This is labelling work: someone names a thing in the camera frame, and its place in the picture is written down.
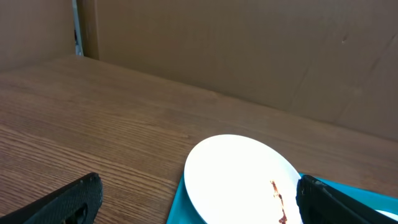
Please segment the white plate with sauce streak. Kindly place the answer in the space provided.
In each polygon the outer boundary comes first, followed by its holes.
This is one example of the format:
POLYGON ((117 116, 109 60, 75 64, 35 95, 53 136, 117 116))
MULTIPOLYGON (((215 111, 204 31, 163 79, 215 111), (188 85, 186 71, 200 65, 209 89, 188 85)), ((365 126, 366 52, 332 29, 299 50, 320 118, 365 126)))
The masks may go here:
POLYGON ((222 134, 199 142, 184 167, 187 194, 205 223, 301 223, 300 175, 271 147, 222 134))

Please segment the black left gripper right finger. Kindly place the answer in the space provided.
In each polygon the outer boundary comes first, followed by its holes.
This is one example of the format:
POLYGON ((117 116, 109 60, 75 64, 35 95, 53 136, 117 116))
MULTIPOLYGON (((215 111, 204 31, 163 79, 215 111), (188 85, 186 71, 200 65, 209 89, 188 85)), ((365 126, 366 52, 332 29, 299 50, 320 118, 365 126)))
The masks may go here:
POLYGON ((311 175, 298 181, 296 202, 303 224, 397 224, 311 175))

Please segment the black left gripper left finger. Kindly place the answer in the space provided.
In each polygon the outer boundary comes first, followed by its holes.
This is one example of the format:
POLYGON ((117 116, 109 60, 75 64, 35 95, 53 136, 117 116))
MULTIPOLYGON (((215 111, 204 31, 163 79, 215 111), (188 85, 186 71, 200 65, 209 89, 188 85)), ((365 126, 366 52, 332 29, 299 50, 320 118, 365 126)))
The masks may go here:
POLYGON ((95 172, 1 217, 1 224, 91 224, 103 203, 103 184, 95 172))

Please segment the brown cardboard back panel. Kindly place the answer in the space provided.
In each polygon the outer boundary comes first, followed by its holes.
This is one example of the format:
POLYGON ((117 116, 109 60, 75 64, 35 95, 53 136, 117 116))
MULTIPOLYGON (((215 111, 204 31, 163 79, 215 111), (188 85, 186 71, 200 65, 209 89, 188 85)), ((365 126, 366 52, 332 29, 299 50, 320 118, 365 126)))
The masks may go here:
POLYGON ((85 56, 397 139, 396 1, 2 1, 1 69, 85 56))

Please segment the teal plastic tray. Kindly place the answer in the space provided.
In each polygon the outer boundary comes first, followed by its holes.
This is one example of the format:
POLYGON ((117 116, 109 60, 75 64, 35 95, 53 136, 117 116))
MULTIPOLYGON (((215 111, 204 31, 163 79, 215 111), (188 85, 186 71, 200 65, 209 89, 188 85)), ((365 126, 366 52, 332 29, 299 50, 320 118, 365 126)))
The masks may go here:
MULTIPOLYGON (((328 184, 340 192, 354 198, 355 200, 374 208, 397 214, 397 198, 378 194, 364 189, 352 187, 337 182, 317 177, 320 181, 328 184)), ((182 175, 166 224, 205 224, 191 203, 185 187, 184 175, 182 175)))

